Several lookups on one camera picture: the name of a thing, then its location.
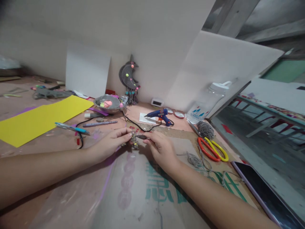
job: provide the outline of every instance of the phone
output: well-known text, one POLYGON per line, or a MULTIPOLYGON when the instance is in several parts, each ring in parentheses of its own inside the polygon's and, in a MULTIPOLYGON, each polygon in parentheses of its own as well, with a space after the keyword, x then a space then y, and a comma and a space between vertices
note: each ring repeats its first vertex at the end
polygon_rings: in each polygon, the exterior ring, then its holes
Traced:
POLYGON ((304 222, 289 209, 267 182, 250 165, 231 162, 269 218, 281 228, 304 229, 304 222))

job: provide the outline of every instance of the yellow foam sheet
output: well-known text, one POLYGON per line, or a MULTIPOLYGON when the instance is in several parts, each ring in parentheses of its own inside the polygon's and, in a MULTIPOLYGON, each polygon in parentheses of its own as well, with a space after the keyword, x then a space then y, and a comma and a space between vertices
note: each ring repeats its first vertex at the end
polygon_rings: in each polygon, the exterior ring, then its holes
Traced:
POLYGON ((59 102, 43 105, 0 122, 0 139, 20 147, 92 107, 93 102, 71 95, 59 102))

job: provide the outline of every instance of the hand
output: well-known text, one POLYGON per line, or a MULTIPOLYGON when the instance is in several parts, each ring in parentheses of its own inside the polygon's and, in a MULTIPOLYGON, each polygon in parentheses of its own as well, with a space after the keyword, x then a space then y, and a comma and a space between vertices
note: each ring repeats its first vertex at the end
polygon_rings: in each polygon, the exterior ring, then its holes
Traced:
POLYGON ((161 168, 170 176, 178 171, 181 162, 176 155, 172 141, 157 131, 146 132, 143 135, 150 138, 150 140, 145 139, 143 143, 149 145, 154 159, 161 168))
POLYGON ((92 159, 99 163, 110 157, 121 144, 131 139, 131 131, 131 129, 124 127, 108 133, 98 143, 88 148, 92 159))

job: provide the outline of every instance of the plastic bottle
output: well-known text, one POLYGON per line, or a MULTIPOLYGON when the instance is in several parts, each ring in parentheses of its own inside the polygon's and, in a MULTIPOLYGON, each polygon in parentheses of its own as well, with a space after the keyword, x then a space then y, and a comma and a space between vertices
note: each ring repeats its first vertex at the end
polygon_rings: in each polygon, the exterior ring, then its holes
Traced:
POLYGON ((231 81, 227 81, 223 84, 212 83, 208 90, 198 98, 199 101, 196 101, 188 111, 186 114, 187 119, 193 124, 204 120, 219 100, 225 97, 226 91, 229 89, 231 84, 231 81))

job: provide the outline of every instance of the blue glue gun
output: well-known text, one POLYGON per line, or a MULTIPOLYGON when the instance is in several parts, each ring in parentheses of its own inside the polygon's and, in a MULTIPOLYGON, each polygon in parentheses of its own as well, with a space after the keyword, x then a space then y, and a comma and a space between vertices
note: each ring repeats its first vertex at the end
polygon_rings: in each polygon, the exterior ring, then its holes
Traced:
POLYGON ((148 113, 147 115, 145 115, 145 117, 149 117, 149 118, 152 118, 152 117, 159 117, 161 119, 163 119, 165 121, 165 125, 166 126, 173 126, 174 123, 172 123, 167 117, 167 109, 163 109, 163 110, 157 110, 157 111, 153 111, 151 113, 148 113))

